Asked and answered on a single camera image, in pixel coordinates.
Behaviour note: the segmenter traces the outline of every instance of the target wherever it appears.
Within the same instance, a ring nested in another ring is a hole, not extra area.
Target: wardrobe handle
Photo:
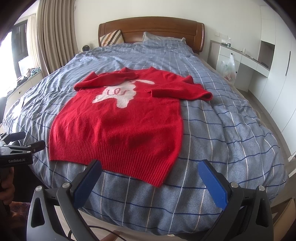
[[[290,51],[290,55],[289,55],[289,61],[288,61],[288,66],[287,66],[286,76],[287,76],[288,69],[289,69],[289,65],[290,65],[290,58],[291,58],[291,51]]]

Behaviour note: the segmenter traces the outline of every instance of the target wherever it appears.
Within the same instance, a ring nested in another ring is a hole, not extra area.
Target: plastic bag
[[[221,65],[222,76],[229,82],[234,84],[237,77],[237,73],[235,71],[233,54],[230,55],[230,60],[228,62],[222,61]]]

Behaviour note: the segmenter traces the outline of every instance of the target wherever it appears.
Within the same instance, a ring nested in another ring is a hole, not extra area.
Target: bed
[[[80,164],[49,161],[51,124],[75,96],[75,83],[91,71],[153,66],[181,76],[191,75],[195,83],[213,93],[213,99],[180,101],[184,120],[182,150],[160,188],[103,171],[83,212],[110,224],[156,235],[206,230],[221,209],[215,206],[197,174],[197,165],[203,159],[241,187],[265,186],[272,201],[287,179],[281,150],[248,101],[196,54],[203,49],[204,24],[168,17],[128,18],[101,24],[98,37],[117,29],[121,29],[125,44],[77,54],[9,109],[4,120],[8,133],[25,131],[22,145],[42,139],[47,143],[44,151],[34,154],[31,169],[36,176],[46,186],[57,187],[85,169]],[[185,37],[186,44],[176,40],[134,44],[141,41],[144,31]]]

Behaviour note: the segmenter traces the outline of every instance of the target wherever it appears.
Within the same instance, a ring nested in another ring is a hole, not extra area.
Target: metal screw
[[[36,190],[36,192],[41,191],[41,190],[42,190],[42,186],[38,186],[38,187],[36,187],[35,190]]]
[[[265,190],[265,187],[263,187],[262,185],[260,185],[258,188],[259,188],[260,191],[264,191]]]
[[[236,183],[236,182],[232,182],[230,183],[230,185],[233,187],[233,188],[238,188],[239,185]]]
[[[70,186],[70,183],[69,182],[65,182],[62,185],[63,188],[68,188],[69,186]]]

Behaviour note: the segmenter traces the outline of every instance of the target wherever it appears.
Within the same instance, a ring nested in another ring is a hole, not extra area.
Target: pillowcase
[[[182,38],[182,39],[178,39],[178,38],[172,38],[172,37],[162,37],[162,36],[157,36],[157,35],[154,35],[154,34],[151,34],[149,32],[144,32],[143,34],[143,42],[144,41],[147,41],[147,40],[150,40],[150,39],[156,39],[156,40],[178,40],[178,41],[181,41],[182,43],[185,43],[186,44],[186,39],[185,38]]]
[[[109,46],[114,44],[123,44],[124,40],[122,37],[121,30],[116,30],[112,33],[106,34],[100,37],[101,46]]]

